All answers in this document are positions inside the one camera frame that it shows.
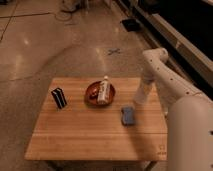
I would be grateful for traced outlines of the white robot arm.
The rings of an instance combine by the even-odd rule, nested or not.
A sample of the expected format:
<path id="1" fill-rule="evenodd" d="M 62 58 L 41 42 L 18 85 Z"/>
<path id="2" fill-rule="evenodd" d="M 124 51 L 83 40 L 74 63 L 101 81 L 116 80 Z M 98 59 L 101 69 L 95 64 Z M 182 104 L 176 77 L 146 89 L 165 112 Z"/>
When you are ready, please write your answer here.
<path id="1" fill-rule="evenodd" d="M 167 170 L 213 171 L 213 101 L 165 65 L 164 48 L 145 50 L 144 77 L 175 96 L 168 109 Z"/>

